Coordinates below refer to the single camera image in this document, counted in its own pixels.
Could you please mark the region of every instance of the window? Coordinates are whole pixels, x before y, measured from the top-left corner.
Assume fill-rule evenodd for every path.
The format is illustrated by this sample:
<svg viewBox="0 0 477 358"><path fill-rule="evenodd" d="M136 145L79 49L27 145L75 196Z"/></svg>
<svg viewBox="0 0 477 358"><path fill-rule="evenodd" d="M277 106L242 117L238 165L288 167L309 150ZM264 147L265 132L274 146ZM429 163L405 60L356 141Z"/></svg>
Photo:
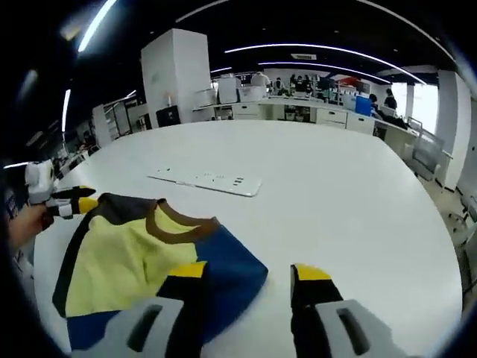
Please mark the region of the window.
<svg viewBox="0 0 477 358"><path fill-rule="evenodd" d="M439 107L439 93L437 86L416 84L414 86L414 106L412 118L423 123L423 128L435 133L437 124L437 109Z"/></svg>
<svg viewBox="0 0 477 358"><path fill-rule="evenodd" d="M394 98L397 102L396 114L398 116L405 116L405 106L408 97L408 84L396 83L392 84L391 90L393 91Z"/></svg>

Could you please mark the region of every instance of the ceiling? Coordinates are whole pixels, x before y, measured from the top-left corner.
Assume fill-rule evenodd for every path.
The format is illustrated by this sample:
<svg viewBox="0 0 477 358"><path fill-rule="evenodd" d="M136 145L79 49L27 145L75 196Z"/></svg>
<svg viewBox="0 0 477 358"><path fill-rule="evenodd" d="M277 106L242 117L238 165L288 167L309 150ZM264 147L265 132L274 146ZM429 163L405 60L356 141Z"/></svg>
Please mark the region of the ceiling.
<svg viewBox="0 0 477 358"><path fill-rule="evenodd" d="M25 143L37 131L59 136L63 98L72 90L67 129L91 116L94 106L142 93L140 51L170 28L197 31L208 36L210 69L233 67L236 72L258 69L258 62L291 61L290 53L316 54L318 63L376 74L389 69L372 60L317 48L263 48L225 54L224 51L266 43L311 43L360 51L397 66L434 65L455 69L454 62L419 31L376 9L364 0L229 0L178 23L176 19L212 0L117 0L85 52L77 48L101 1L57 1L51 8L36 1L17 5L18 28L7 41L8 114L6 154L18 160L36 154ZM381 6L412 21L447 49L451 42L467 56L471 45L463 34L472 19L461 7L435 9L430 1L379 1ZM33 80L25 83L25 76ZM421 76L436 82L435 75ZM407 81L403 76L390 81Z"/></svg>

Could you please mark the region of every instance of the white table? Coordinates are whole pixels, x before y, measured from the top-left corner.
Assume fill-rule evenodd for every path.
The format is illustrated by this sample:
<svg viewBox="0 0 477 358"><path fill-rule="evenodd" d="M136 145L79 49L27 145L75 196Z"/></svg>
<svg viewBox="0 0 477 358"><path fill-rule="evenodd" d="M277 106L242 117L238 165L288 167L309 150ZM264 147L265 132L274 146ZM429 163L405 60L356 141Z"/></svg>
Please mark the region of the white table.
<svg viewBox="0 0 477 358"><path fill-rule="evenodd" d="M147 178L160 163L263 184L244 198ZM401 159L372 136L293 122L178 125L116 140L61 181L75 184L166 197L186 215L217 216L268 267L261 293L203 348L205 357L295 357L292 263L329 272L343 297L388 324L408 354L434 349L459 322L458 264L439 212ZM51 296L79 220L58 219L35 248L40 316L66 350L66 326Z"/></svg>

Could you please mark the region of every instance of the white cabinet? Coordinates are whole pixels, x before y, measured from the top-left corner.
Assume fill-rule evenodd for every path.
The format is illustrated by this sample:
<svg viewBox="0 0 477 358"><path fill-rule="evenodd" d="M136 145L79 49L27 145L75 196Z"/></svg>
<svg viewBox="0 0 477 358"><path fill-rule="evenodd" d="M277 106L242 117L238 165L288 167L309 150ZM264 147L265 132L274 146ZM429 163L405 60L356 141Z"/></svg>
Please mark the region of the white cabinet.
<svg viewBox="0 0 477 358"><path fill-rule="evenodd" d="M346 128L347 113L340 110L316 109L316 124L329 125L337 128Z"/></svg>
<svg viewBox="0 0 477 358"><path fill-rule="evenodd" d="M234 104L232 114L234 119L265 119L258 104Z"/></svg>
<svg viewBox="0 0 477 358"><path fill-rule="evenodd" d="M372 136L374 131L374 121L372 118L361 114L348 113L346 129Z"/></svg>

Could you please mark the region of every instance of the hand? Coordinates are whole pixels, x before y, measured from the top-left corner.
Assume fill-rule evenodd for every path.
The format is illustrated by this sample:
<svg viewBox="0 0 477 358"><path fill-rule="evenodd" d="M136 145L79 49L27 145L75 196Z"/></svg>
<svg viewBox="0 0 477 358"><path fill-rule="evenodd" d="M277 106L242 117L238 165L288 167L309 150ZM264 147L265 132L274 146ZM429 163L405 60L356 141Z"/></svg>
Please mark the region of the hand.
<svg viewBox="0 0 477 358"><path fill-rule="evenodd" d="M53 216L48 214L44 204L24 206L18 216L8 224L10 245L20 248L52 223Z"/></svg>

